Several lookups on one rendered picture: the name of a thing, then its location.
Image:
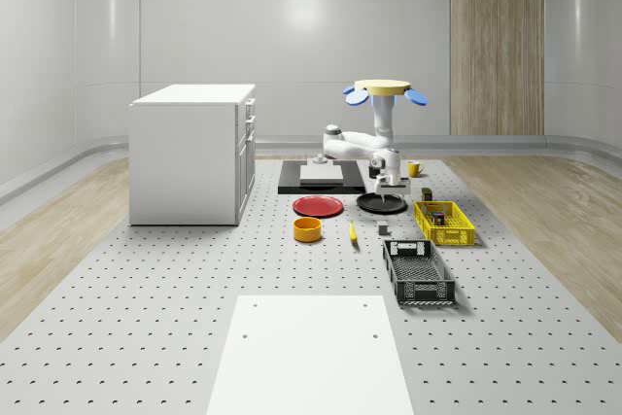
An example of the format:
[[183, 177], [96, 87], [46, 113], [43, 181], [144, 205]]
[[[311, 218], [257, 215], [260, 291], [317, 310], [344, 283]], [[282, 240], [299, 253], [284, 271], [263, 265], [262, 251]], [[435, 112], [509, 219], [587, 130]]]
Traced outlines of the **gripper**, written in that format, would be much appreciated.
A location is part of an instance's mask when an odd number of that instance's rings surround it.
[[411, 193], [411, 182], [409, 178], [401, 178], [395, 182], [389, 175], [378, 175], [375, 179], [374, 192], [380, 195], [382, 200], [389, 195], [403, 199]]

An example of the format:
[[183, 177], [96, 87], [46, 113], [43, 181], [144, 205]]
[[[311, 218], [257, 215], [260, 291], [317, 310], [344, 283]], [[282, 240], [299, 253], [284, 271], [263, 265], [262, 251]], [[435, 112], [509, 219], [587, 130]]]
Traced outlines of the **black plate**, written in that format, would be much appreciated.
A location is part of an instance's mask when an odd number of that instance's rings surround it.
[[407, 209], [405, 200], [395, 194], [364, 193], [357, 198], [357, 204], [366, 212], [379, 215], [399, 214]]

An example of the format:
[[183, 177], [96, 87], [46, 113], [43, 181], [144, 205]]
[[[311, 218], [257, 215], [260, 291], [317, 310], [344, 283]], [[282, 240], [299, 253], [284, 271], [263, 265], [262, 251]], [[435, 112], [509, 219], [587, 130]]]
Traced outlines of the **yellow basket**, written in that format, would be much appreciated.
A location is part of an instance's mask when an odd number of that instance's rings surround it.
[[[444, 225], [435, 225], [433, 212], [444, 214]], [[416, 201], [414, 217], [426, 239], [435, 245], [473, 245], [475, 228], [453, 201]]]

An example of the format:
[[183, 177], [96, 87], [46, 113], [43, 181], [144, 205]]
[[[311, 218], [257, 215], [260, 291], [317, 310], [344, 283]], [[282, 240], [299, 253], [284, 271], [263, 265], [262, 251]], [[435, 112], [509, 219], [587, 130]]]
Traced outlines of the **red plate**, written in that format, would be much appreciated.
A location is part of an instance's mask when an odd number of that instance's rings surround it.
[[296, 199], [293, 209], [303, 217], [328, 218], [339, 215], [343, 211], [343, 204], [332, 196], [308, 195]]

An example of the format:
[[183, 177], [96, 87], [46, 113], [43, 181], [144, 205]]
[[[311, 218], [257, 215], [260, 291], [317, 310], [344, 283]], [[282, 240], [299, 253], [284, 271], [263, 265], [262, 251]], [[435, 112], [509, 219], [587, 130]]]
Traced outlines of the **dark grey basket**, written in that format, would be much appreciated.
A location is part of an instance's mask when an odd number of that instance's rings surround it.
[[455, 301], [455, 279], [431, 240], [385, 240], [383, 255], [398, 303]]

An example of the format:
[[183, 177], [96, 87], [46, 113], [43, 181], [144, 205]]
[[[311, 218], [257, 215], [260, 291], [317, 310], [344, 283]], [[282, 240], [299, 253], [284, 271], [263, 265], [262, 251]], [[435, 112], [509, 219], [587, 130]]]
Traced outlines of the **yellow bowl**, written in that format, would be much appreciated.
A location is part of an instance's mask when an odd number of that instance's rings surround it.
[[301, 217], [294, 221], [294, 239], [304, 243], [318, 241], [322, 237], [322, 223], [313, 217]]

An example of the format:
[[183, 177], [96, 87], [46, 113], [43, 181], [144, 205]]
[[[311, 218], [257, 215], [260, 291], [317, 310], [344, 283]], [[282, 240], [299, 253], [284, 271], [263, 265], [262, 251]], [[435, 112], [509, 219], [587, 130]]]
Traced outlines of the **black stove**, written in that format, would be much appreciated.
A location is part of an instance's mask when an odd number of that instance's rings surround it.
[[339, 166], [342, 181], [339, 183], [302, 183], [300, 168], [307, 165], [308, 160], [284, 160], [278, 184], [279, 194], [363, 194], [365, 185], [360, 168], [355, 160], [330, 159], [326, 166]]

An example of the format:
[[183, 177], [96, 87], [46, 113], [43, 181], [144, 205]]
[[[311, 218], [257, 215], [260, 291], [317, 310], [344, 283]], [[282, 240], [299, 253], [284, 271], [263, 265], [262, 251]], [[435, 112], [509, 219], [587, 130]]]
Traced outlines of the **white board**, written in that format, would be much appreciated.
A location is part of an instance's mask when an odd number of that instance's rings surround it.
[[413, 415], [380, 295], [241, 295], [207, 415]]

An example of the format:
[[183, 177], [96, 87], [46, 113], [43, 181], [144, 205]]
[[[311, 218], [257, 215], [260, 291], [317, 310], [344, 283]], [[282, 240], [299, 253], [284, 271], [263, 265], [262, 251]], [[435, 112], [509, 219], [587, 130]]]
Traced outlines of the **white cabinet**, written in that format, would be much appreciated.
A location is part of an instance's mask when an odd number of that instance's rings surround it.
[[255, 179], [253, 84], [171, 85], [129, 107], [129, 221], [238, 225]]

